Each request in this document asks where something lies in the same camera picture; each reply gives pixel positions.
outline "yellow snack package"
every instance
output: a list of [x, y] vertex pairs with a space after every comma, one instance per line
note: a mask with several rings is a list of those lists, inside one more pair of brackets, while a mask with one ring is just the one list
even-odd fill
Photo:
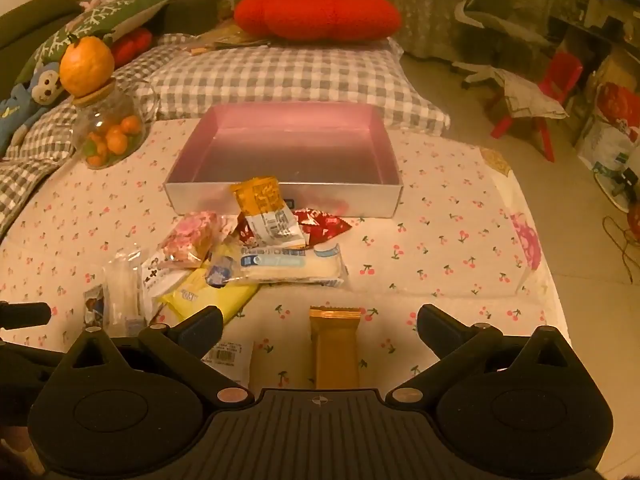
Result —
[[306, 245], [298, 219], [282, 199], [274, 176], [233, 184], [231, 192], [259, 246], [295, 249]]
[[167, 304], [180, 320], [193, 316], [206, 306], [215, 305], [222, 312], [226, 324], [247, 304], [260, 286], [255, 283], [231, 283], [222, 288], [213, 288], [205, 281], [206, 273], [207, 269], [203, 267], [194, 270], [176, 289], [161, 296], [160, 301]]

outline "red plastic chair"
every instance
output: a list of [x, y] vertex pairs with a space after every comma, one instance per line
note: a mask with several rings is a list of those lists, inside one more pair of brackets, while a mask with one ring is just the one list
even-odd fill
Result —
[[[582, 64], [577, 57], [572, 56], [567, 52], [557, 51], [554, 58], [549, 63], [546, 69], [545, 78], [538, 83], [540, 91], [549, 97], [552, 97], [560, 104], [564, 103], [567, 94], [575, 86], [582, 73]], [[504, 93], [499, 92], [494, 98], [489, 101], [485, 110], [488, 112], [494, 105], [503, 98]], [[533, 117], [534, 126], [542, 134], [542, 142], [545, 149], [546, 158], [554, 162], [554, 150], [551, 146], [551, 137], [549, 136], [549, 130], [546, 127], [546, 121], [544, 117]], [[503, 117], [498, 124], [496, 124], [494, 130], [491, 132], [491, 136], [494, 139], [500, 139], [510, 126], [513, 124], [513, 118], [510, 116]]]

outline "golden wrapper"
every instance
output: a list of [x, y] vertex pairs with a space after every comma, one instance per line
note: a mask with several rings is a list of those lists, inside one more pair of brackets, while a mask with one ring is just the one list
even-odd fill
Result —
[[358, 388], [356, 332], [360, 310], [312, 306], [309, 311], [316, 389]]

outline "blue plush monkey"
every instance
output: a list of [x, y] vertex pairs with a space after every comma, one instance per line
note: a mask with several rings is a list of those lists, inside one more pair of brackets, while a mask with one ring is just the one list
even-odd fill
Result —
[[36, 70], [28, 88], [16, 85], [11, 97], [0, 103], [0, 158], [9, 145], [20, 145], [29, 129], [51, 110], [64, 93], [60, 84], [60, 63]]

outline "pink flower print wrapper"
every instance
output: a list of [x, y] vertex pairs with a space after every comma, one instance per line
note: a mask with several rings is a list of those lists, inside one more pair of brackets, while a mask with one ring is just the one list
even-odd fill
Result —
[[540, 266], [540, 261], [542, 260], [542, 248], [540, 247], [538, 233], [535, 229], [530, 227], [529, 224], [527, 224], [523, 213], [511, 215], [511, 222], [513, 223], [513, 228], [518, 234], [524, 254], [527, 257], [527, 264], [531, 270], [536, 270]]
[[160, 269], [197, 269], [220, 241], [222, 220], [213, 211], [185, 215], [158, 247], [164, 260]]

